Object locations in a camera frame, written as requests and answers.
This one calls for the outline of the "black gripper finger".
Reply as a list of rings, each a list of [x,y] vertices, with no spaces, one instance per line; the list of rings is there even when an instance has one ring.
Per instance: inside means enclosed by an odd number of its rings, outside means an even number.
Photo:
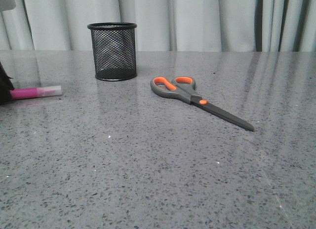
[[[11,90],[14,86],[10,81],[11,77],[5,72],[2,63],[0,63],[0,104],[4,104],[12,100]]]

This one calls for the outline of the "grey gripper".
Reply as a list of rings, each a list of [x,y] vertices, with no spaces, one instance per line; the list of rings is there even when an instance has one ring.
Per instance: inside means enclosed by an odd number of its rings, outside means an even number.
[[[15,0],[0,0],[0,11],[8,11],[15,8]]]

